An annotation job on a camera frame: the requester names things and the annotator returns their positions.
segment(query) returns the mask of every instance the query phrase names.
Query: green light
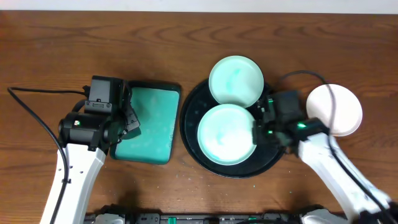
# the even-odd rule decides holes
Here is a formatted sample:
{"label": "green light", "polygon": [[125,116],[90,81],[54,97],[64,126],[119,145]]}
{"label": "green light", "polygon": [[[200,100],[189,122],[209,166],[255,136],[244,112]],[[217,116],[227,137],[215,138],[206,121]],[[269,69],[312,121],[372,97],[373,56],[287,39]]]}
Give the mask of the green light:
{"label": "green light", "polygon": [[298,124],[297,124],[297,127],[298,127],[298,128],[305,128],[305,127],[307,127],[307,125],[305,125],[305,124],[303,124],[303,123],[298,123]]}

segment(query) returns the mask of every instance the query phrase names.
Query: black tray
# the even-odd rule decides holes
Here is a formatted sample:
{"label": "black tray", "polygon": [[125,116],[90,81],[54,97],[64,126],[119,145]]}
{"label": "black tray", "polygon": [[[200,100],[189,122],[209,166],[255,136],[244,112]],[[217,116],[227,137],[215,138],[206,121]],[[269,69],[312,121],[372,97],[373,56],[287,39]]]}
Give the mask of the black tray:
{"label": "black tray", "polygon": [[[247,178],[265,172],[282,157],[284,150],[280,146],[270,143],[257,146],[249,158],[236,165],[223,166],[209,160],[199,147],[198,125],[205,113],[217,105],[219,103],[210,93],[208,80],[205,80],[192,90],[182,106],[180,117],[182,141],[189,154],[202,167],[224,177]],[[254,119],[261,119],[261,113],[256,105],[248,107],[247,110]]]}

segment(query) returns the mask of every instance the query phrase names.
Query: white wall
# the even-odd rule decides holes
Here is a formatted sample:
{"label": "white wall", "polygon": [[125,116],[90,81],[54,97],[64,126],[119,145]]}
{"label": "white wall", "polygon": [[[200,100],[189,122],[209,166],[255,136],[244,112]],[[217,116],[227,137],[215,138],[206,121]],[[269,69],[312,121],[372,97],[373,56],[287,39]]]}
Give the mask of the white wall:
{"label": "white wall", "polygon": [[1,0],[0,9],[398,14],[398,0]]}

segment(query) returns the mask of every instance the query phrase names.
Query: wooden table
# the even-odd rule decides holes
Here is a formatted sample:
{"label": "wooden table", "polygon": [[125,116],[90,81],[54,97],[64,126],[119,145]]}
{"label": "wooden table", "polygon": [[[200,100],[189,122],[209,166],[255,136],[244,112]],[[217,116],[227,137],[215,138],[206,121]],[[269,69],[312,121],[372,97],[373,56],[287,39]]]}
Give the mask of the wooden table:
{"label": "wooden table", "polygon": [[[92,75],[164,80],[182,100],[228,55],[245,55],[270,84],[294,70],[318,71],[359,98],[363,122],[338,140],[377,187],[398,199],[398,16],[161,12],[0,12],[0,222],[37,223],[53,181],[56,147],[7,86],[79,90]],[[319,85],[292,77],[285,89]],[[54,130],[78,95],[18,93]],[[261,213],[319,203],[340,206],[295,156],[250,179],[199,166],[176,131],[172,158],[155,166],[107,158],[88,211],[118,203],[164,213]]]}

